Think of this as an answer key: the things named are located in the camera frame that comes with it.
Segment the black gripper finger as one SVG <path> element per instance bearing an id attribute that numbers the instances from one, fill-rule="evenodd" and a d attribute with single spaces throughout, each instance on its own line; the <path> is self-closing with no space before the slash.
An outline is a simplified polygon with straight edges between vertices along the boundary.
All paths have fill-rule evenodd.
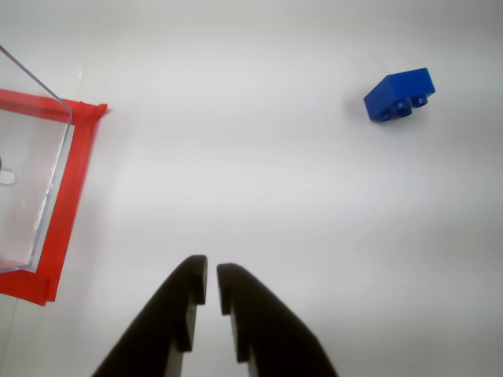
<path id="1" fill-rule="evenodd" d="M 250 376 L 337 376 L 310 329 L 240 265 L 217 266 L 222 315 L 231 321 L 237 361 Z"/>
<path id="2" fill-rule="evenodd" d="M 161 284 L 101 362 L 95 376 L 180 376 L 205 303 L 207 257 L 186 258 Z"/>

